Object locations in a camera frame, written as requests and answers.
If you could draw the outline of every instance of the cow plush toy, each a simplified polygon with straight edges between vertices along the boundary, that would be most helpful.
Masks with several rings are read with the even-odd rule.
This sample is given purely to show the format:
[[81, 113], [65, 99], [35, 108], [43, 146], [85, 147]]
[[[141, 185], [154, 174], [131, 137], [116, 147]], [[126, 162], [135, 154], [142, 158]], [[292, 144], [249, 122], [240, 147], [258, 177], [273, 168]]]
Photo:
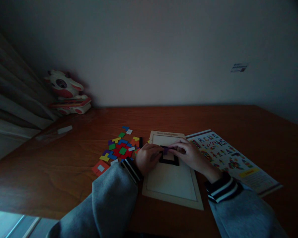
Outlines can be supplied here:
[[57, 109], [62, 114], [79, 113], [84, 114], [91, 108], [91, 98], [79, 92], [84, 87], [71, 79], [70, 73], [49, 70], [49, 77], [44, 80], [52, 85], [52, 90], [58, 95], [58, 102], [51, 104], [50, 108]]

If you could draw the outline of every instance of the sleeve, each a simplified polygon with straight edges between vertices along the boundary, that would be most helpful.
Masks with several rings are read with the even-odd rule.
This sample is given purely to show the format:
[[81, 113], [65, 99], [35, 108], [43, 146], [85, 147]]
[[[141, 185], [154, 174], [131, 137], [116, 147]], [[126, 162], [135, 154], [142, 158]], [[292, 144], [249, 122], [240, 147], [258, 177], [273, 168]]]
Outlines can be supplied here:
[[222, 238], [288, 237], [273, 209], [228, 173], [223, 172], [220, 180], [206, 182], [205, 186]]
[[114, 163], [93, 182], [92, 193], [66, 214], [47, 237], [122, 237], [134, 210], [136, 182], [142, 178], [130, 158]]

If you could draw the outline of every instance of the wooden table surface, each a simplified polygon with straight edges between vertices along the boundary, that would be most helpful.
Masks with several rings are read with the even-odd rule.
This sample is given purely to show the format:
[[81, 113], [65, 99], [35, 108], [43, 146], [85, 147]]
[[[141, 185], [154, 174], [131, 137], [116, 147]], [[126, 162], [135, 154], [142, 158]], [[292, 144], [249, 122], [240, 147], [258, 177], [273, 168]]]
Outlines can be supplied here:
[[[68, 125], [73, 130], [56, 139], [55, 130]], [[298, 237], [298, 125], [254, 105], [91, 109], [61, 118], [42, 132], [44, 140], [31, 139], [0, 161], [0, 211], [62, 218], [90, 194], [97, 178], [91, 168], [108, 148], [107, 141], [123, 132], [122, 126], [133, 130], [124, 138], [129, 141], [133, 136], [147, 141], [152, 130], [185, 135], [214, 130], [284, 185], [264, 200], [288, 235]], [[129, 229], [220, 237], [205, 178], [196, 175], [204, 211], [142, 196], [139, 189]]]

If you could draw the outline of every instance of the child's hand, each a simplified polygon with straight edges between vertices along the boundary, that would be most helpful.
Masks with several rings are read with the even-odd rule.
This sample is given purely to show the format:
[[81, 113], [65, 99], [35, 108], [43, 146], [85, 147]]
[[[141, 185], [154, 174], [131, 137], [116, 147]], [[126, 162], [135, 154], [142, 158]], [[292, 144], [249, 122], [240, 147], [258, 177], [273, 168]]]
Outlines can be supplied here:
[[201, 154], [198, 148], [187, 141], [180, 138], [174, 144], [169, 145], [169, 152], [182, 159], [188, 166], [203, 174], [210, 183], [214, 183], [222, 177], [220, 170], [215, 168], [207, 158]]
[[143, 176], [146, 176], [159, 161], [160, 151], [163, 151], [163, 148], [155, 144], [145, 144], [138, 151], [135, 164]]

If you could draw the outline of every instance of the white frame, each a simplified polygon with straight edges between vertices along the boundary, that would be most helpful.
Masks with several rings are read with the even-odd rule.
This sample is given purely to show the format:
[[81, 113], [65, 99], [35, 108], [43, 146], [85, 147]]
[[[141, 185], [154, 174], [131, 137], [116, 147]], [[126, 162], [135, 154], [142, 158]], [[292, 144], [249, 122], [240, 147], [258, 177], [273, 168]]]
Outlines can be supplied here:
[[[185, 138], [184, 134], [151, 131], [150, 143], [152, 143], [152, 138], [153, 138], [154, 135], [158, 135], [158, 136], [166, 135], [166, 136], [169, 136], [169, 137], [171, 136], [171, 137]], [[142, 195], [203, 211], [204, 207], [203, 207], [203, 203], [202, 203], [202, 199], [201, 199], [201, 194], [200, 194], [200, 190], [199, 190], [199, 186], [198, 186], [198, 181], [196, 180], [195, 172], [192, 168], [190, 168], [190, 172], [191, 172], [192, 182], [193, 182], [195, 196], [196, 196], [197, 201], [192, 201], [192, 200], [185, 199], [185, 198], [179, 198], [179, 197], [175, 197], [175, 196], [172, 196], [172, 195], [147, 190], [148, 177], [144, 178], [143, 186], [142, 186]]]

